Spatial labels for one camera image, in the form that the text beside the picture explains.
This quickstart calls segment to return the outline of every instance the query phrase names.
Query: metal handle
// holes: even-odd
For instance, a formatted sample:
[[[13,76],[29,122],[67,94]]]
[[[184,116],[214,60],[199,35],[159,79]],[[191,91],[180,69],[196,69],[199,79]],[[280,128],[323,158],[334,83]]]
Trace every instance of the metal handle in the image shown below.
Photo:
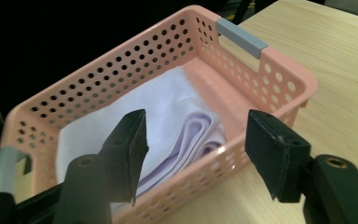
[[[257,59],[260,59],[261,50],[268,46],[266,42],[224,18],[216,21],[216,30]]]

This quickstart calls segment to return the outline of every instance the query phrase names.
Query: fabric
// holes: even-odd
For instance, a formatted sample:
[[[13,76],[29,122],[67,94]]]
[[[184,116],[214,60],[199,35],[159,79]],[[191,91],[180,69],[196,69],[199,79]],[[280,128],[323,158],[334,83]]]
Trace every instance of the fabric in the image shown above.
[[[85,154],[98,154],[122,117],[146,111],[149,151],[145,157],[137,195],[147,192],[225,143],[225,130],[213,112],[175,67],[126,93],[111,105],[65,126],[59,136],[56,169],[63,182],[69,162]]]

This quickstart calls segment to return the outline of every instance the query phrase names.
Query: basket hole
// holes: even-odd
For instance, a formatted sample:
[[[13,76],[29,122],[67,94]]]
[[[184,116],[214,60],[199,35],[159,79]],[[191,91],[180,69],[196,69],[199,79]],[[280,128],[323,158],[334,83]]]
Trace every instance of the basket hole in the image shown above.
[[[160,202],[159,201],[154,201],[150,204],[150,207],[158,207],[160,205]]]
[[[277,72],[275,74],[275,78],[279,81],[279,82],[282,82],[283,81],[283,76],[281,73]]]
[[[291,102],[291,101],[292,101],[292,96],[286,93],[286,94],[284,95],[284,99],[285,99],[287,102]]]
[[[276,93],[280,93],[280,92],[281,92],[281,88],[279,88],[279,86],[274,85],[273,88],[274,88],[274,90],[275,90]]]
[[[263,77],[263,82],[266,83],[266,85],[269,84],[269,79],[267,77]]]
[[[278,98],[276,97],[276,95],[272,95],[271,99],[272,99],[272,102],[274,102],[275,104],[278,103]]]
[[[289,91],[295,91],[296,85],[295,85],[295,83],[289,81],[289,82],[287,82],[287,88],[289,89]]]
[[[226,161],[229,161],[234,158],[234,153],[230,153],[226,156]]]
[[[275,112],[277,110],[277,107],[275,107],[275,105],[270,105],[269,108],[271,108],[272,112]]]
[[[265,87],[262,87],[261,91],[266,95],[269,93],[269,91]]]
[[[269,64],[264,64],[264,69],[266,70],[267,73],[271,73],[271,67],[269,66]]]

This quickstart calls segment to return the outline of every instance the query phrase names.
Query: table surface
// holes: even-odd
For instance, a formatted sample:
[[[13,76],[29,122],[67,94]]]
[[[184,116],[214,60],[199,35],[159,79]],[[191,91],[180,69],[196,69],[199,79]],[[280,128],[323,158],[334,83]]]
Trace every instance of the table surface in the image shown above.
[[[305,0],[280,0],[240,27],[317,77],[318,90],[293,126],[311,143],[311,156],[336,155],[358,168],[358,16]],[[257,66],[224,37],[221,43]],[[250,164],[162,223],[305,223],[303,202],[272,201]]]

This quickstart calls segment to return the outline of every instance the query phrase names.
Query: white cloth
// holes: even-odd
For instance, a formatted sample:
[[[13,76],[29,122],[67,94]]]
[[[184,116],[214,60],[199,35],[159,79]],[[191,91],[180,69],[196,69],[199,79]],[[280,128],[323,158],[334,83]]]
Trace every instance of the white cloth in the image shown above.
[[[63,182],[71,160],[98,154],[123,116],[137,109],[145,109],[149,145],[137,195],[225,143],[219,115],[203,102],[185,70],[175,67],[61,129],[56,157],[58,182]]]

